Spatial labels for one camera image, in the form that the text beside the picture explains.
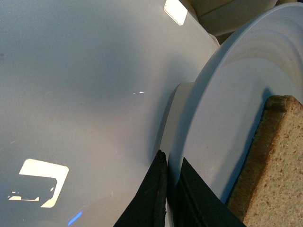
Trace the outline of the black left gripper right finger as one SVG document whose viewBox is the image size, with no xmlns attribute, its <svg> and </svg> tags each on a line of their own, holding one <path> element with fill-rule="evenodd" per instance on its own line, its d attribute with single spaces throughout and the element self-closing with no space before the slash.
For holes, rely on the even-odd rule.
<svg viewBox="0 0 303 227">
<path fill-rule="evenodd" d="M 177 184 L 173 218 L 176 227 L 245 226 L 213 193 L 186 158 Z"/>
</svg>

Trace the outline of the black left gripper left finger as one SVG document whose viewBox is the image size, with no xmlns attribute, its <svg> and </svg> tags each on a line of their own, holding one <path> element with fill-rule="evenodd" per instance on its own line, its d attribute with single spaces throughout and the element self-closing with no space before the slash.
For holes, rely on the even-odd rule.
<svg viewBox="0 0 303 227">
<path fill-rule="evenodd" d="M 159 150 L 136 195 L 115 227 L 163 227 L 166 216 L 167 161 Z"/>
</svg>

